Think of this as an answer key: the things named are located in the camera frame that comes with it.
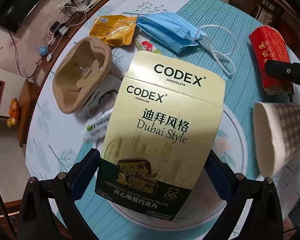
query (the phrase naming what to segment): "chocolate bar image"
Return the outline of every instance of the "chocolate bar image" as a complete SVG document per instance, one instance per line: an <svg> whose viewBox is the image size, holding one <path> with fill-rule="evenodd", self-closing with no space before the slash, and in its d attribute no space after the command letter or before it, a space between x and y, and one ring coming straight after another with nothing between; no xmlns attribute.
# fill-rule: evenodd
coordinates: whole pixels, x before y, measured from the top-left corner
<svg viewBox="0 0 300 240"><path fill-rule="evenodd" d="M154 179L149 179L145 177L129 177L128 187L134 188L139 191L143 191L148 194L154 194L158 190L158 183Z"/></svg>
<svg viewBox="0 0 300 240"><path fill-rule="evenodd" d="M147 159L130 158L118 161L119 172L125 176L147 176L151 174L151 164Z"/></svg>

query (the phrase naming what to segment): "apple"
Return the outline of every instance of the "apple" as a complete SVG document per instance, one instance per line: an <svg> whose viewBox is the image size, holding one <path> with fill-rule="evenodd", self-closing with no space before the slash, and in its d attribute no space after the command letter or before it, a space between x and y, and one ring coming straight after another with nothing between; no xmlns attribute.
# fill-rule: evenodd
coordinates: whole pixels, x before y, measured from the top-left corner
<svg viewBox="0 0 300 240"><path fill-rule="evenodd" d="M18 100L16 98L13 98L10 102L10 104L12 105L13 103L18 102Z"/></svg>
<svg viewBox="0 0 300 240"><path fill-rule="evenodd" d="M13 124L12 124L12 118L9 118L7 120L7 125L8 125L8 127L12 127L13 126Z"/></svg>
<svg viewBox="0 0 300 240"><path fill-rule="evenodd" d="M18 111L18 109L19 109L18 102L14 102L14 103L12 104L12 109L13 109L14 111Z"/></svg>
<svg viewBox="0 0 300 240"><path fill-rule="evenodd" d="M17 124L17 119L15 119L14 117L11 118L11 123L13 125L16 125Z"/></svg>

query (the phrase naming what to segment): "screw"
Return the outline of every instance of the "screw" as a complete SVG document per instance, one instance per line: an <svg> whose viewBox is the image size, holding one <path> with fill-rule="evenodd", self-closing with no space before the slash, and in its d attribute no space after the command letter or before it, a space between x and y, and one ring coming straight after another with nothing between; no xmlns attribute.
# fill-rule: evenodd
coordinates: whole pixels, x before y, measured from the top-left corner
<svg viewBox="0 0 300 240"><path fill-rule="evenodd" d="M236 177L237 179L239 179L239 180L244 179L244 175L243 175L242 173L236 173L236 174L235 174L235 177Z"/></svg>
<svg viewBox="0 0 300 240"><path fill-rule="evenodd" d="M58 174L58 179L64 179L67 176L67 174L65 172L60 172Z"/></svg>
<svg viewBox="0 0 300 240"><path fill-rule="evenodd" d="M273 182L273 179L271 179L270 177L267 177L267 178L266 178L266 181L267 181L269 184L271 184L271 183Z"/></svg>
<svg viewBox="0 0 300 240"><path fill-rule="evenodd" d="M31 178L28 180L28 182L29 182L29 183L34 183L36 179L37 179L36 177L31 177Z"/></svg>

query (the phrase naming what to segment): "yellow cracker package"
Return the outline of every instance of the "yellow cracker package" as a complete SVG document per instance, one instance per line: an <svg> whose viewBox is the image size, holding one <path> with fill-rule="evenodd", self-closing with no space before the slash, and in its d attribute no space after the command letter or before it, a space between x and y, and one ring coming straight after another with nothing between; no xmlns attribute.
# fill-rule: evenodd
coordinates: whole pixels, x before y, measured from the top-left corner
<svg viewBox="0 0 300 240"><path fill-rule="evenodd" d="M98 16L89 35L100 38L110 46L129 45L136 28L136 19L123 15Z"/></svg>

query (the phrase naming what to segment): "plastic wrapper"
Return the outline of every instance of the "plastic wrapper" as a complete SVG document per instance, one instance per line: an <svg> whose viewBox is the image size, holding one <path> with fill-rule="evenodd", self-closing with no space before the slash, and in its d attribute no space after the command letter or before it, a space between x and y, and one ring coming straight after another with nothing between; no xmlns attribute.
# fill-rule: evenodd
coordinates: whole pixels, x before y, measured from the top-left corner
<svg viewBox="0 0 300 240"><path fill-rule="evenodd" d="M100 38L109 46L129 45L136 28L136 19L123 15L98 16L89 35Z"/></svg>
<svg viewBox="0 0 300 240"><path fill-rule="evenodd" d="M265 70L265 63L268 60L290 63L288 50L280 33L268 25L263 25L256 28L249 35L249 39L257 58L262 86L265 92L268 95L275 95L285 91L293 96L294 89L292 82L270 77Z"/></svg>

